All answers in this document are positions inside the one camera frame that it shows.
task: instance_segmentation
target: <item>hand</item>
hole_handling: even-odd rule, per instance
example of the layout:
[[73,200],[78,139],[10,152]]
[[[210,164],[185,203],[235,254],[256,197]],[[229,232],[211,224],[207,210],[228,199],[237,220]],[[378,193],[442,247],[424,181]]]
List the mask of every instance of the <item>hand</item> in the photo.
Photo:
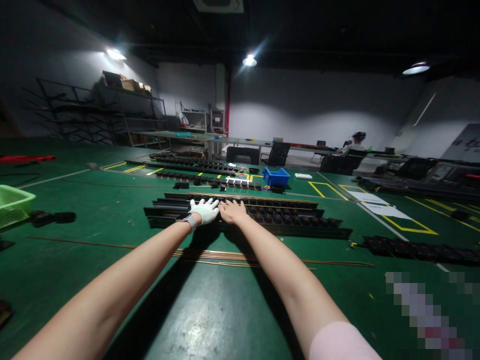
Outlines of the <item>hand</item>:
[[218,208],[220,209],[222,220],[227,224],[235,224],[247,216],[247,209],[245,209],[243,201],[241,201],[240,204],[235,200],[233,200],[233,202],[230,200],[226,202],[222,201],[220,205],[218,205]]
[[219,214],[218,200],[210,198],[207,202],[201,199],[198,204],[195,204],[195,200],[190,200],[189,213],[197,213],[201,217],[201,222],[198,225],[211,223]]

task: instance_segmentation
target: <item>smartwatch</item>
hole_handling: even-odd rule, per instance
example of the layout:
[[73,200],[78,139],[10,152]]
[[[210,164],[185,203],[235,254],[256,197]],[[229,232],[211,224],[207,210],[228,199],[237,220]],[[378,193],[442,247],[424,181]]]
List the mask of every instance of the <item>smartwatch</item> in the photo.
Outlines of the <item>smartwatch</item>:
[[195,220],[191,212],[181,213],[176,217],[175,221],[189,223],[191,226],[191,233],[197,228],[197,220]]

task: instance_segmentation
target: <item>white paper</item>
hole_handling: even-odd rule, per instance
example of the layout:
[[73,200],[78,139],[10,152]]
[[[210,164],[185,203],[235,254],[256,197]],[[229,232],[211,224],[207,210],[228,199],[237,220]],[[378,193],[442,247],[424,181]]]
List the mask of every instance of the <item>white paper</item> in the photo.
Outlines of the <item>white paper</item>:
[[360,192],[360,191],[349,191],[348,192],[350,195],[352,195],[354,198],[357,200],[360,200],[361,202],[367,202],[367,203],[375,203],[375,204],[388,204],[385,200],[382,200],[376,195],[366,193],[366,192]]
[[386,217],[395,217],[395,218],[412,220],[411,217],[405,215],[403,212],[397,210],[393,206],[374,205],[374,204],[369,204],[367,202],[362,202],[362,205],[365,206],[372,213],[377,215],[384,215]]

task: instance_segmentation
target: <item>forearm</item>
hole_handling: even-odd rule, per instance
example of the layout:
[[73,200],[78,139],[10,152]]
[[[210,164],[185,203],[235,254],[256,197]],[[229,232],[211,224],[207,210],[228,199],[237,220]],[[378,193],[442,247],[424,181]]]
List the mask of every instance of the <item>forearm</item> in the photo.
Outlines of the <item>forearm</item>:
[[248,215],[235,222],[271,280],[307,358],[315,334],[325,325],[348,322],[305,264],[281,241]]
[[100,358],[190,231],[187,222],[176,222],[122,257],[62,307],[15,359]]

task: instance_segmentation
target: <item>dark ceiling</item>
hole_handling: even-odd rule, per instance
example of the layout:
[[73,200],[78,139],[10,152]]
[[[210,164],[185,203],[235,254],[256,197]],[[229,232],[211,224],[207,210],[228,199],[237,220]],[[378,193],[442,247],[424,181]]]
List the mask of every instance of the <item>dark ceiling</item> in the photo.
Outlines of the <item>dark ceiling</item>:
[[199,12],[193,0],[43,0],[151,64],[241,65],[262,45],[264,67],[398,76],[426,60],[431,80],[478,72],[476,1],[216,1],[243,13]]

